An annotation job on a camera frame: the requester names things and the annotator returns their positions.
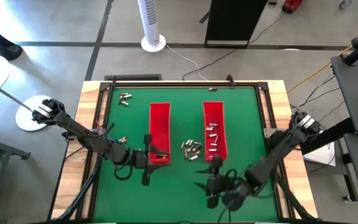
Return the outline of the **black desk beam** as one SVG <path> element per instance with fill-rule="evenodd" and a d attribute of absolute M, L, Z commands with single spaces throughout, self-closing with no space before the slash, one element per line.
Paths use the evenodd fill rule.
<path fill-rule="evenodd" d="M 300 144 L 301 153 L 303 155 L 313 152 L 331 142 L 334 142 L 343 137 L 347 133 L 354 133 L 354 125 L 350 118 L 344 119 L 337 123 L 333 127 L 318 134 L 318 136 L 312 140 L 307 140 L 305 143 Z"/>

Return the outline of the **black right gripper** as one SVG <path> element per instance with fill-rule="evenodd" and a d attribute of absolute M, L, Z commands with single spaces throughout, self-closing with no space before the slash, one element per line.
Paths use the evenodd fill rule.
<path fill-rule="evenodd" d="M 218 206 L 220 193 L 226 191 L 228 187 L 228 174 L 220 174 L 219 170 L 223 166 L 223 159 L 218 156 L 212 157 L 210 166 L 207 169 L 197 170 L 199 174 L 209 174 L 207 185 L 199 182 L 194 184 L 205 192 L 207 199 L 207 208 L 213 209 Z"/>

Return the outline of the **red plastic bin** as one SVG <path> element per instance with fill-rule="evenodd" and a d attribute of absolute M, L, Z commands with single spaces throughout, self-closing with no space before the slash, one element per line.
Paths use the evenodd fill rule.
<path fill-rule="evenodd" d="M 149 133 L 151 145 L 170 153 L 170 103 L 150 103 Z"/>
<path fill-rule="evenodd" d="M 204 114 L 204 158 L 205 161 L 211 162 L 212 157 L 221 157 L 224 161 L 227 158 L 227 142 L 226 142 L 226 130 L 224 119 L 224 103 L 222 101 L 204 101 L 203 102 L 203 114 Z M 213 131 L 207 131 L 206 127 L 209 127 L 210 123 L 219 124 L 214 127 Z M 217 146 L 210 145 L 214 143 L 215 137 L 209 137 L 209 134 L 218 134 L 219 139 Z M 218 152 L 209 152 L 208 149 L 218 149 Z"/>

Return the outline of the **white tower fan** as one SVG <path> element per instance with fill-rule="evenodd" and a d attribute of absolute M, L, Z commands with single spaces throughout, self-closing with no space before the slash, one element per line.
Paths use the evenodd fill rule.
<path fill-rule="evenodd" d="M 156 53 L 164 49 L 166 39 L 160 33 L 155 0 L 137 0 L 142 19 L 144 37 L 140 44 L 149 53 Z"/>

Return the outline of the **white round base plate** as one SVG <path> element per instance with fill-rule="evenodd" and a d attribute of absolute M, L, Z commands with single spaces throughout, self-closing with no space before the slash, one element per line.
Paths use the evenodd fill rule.
<path fill-rule="evenodd" d="M 34 110 L 43 100 L 50 99 L 46 95 L 35 95 L 24 101 L 24 104 Z M 32 113 L 23 106 L 20 106 L 16 112 L 16 124 L 24 131 L 38 131 L 45 128 L 46 124 L 38 124 L 32 120 Z"/>

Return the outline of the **white box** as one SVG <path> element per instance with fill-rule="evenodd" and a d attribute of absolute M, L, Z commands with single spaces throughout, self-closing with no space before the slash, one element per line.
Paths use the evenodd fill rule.
<path fill-rule="evenodd" d="M 336 166 L 335 145 L 333 142 L 303 155 L 303 159 L 310 162 L 317 162 L 323 165 Z"/>

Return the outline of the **red power tool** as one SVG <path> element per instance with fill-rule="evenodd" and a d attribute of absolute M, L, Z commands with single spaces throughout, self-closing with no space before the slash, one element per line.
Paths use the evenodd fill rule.
<path fill-rule="evenodd" d="M 295 10 L 297 10 L 302 3 L 303 0 L 285 0 L 282 11 L 288 14 L 292 14 Z"/>

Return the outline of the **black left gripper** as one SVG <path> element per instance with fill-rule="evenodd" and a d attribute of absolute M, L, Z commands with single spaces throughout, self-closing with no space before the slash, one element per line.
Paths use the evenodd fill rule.
<path fill-rule="evenodd" d="M 149 186 L 150 184 L 150 176 L 157 170 L 163 167 L 170 166 L 169 162 L 163 163 L 150 163 L 149 164 L 149 152 L 158 154 L 158 153 L 165 153 L 167 156 L 170 155 L 169 152 L 161 151 L 154 145 L 151 145 L 152 142 L 152 135 L 146 134 L 144 136 L 144 144 L 145 144 L 145 151 L 137 151 L 135 154 L 135 162 L 134 168 L 136 169 L 143 169 L 141 183 L 144 186 Z"/>

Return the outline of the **black partition panel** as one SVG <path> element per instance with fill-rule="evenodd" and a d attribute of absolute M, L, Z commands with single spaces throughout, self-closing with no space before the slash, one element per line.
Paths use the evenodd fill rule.
<path fill-rule="evenodd" d="M 267 0 L 211 0 L 204 45 L 250 43 Z"/>

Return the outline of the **wooden work table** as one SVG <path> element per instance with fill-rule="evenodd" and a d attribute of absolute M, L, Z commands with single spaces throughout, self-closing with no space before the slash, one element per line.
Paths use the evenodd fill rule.
<path fill-rule="evenodd" d="M 157 80 L 118 80 L 85 81 L 78 103 L 75 120 L 87 128 L 98 128 L 107 121 L 108 106 L 112 91 L 119 87 L 139 88 L 173 88 L 173 87 L 212 87 L 240 88 L 254 85 L 261 96 L 262 120 L 264 127 L 285 128 L 290 120 L 290 105 L 285 84 L 282 80 L 213 80 L 213 81 L 157 81 Z M 80 188 L 85 184 L 90 173 L 96 167 L 97 157 L 86 152 L 76 140 L 67 145 L 65 159 L 62 164 L 54 200 L 51 205 L 49 219 L 57 218 L 68 208 Z M 310 182 L 301 153 L 297 146 L 287 155 L 281 166 L 280 173 L 286 177 L 288 186 L 304 209 L 312 216 L 318 213 L 313 199 Z"/>

